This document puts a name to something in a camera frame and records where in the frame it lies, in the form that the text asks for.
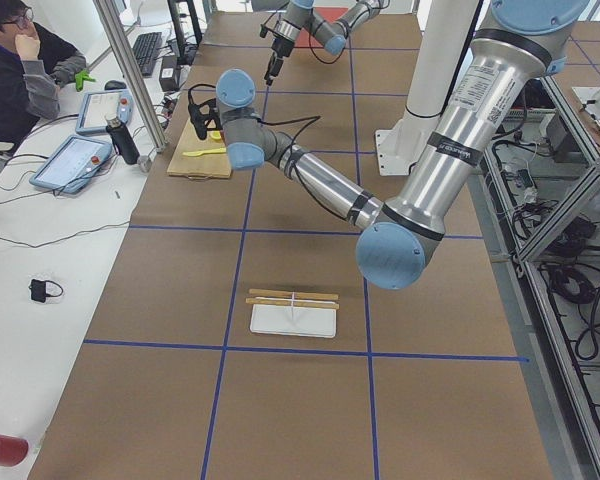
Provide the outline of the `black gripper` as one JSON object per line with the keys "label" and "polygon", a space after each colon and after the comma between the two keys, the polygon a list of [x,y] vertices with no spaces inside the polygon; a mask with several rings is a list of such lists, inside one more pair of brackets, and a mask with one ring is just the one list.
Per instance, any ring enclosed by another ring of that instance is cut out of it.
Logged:
{"label": "black gripper", "polygon": [[268,61],[264,80],[266,83],[272,83],[280,73],[284,64],[282,58],[288,58],[293,51],[293,41],[289,38],[275,34],[272,43],[272,50],[275,55],[272,55]]}

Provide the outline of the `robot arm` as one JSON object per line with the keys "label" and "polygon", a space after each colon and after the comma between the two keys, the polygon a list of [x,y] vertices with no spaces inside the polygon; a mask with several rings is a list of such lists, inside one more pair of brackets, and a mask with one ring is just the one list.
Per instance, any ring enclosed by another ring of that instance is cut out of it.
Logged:
{"label": "robot arm", "polygon": [[255,84],[240,69],[216,85],[227,155],[235,170],[269,162],[333,215],[361,228],[356,261],[384,289],[416,282],[444,238],[444,217],[525,84],[558,73],[584,1],[493,1],[470,43],[473,60],[401,192],[380,202],[289,135],[262,125]]}
{"label": "robot arm", "polygon": [[366,21],[377,17],[389,5],[390,1],[357,1],[331,22],[314,7],[313,1],[286,1],[279,7],[281,14],[273,28],[267,22],[274,14],[260,25],[261,38],[265,38],[268,33],[273,36],[272,54],[264,74],[266,85],[271,86],[278,77],[284,59],[291,56],[302,31],[306,31],[309,39],[315,39],[327,53],[338,60],[351,33]]}

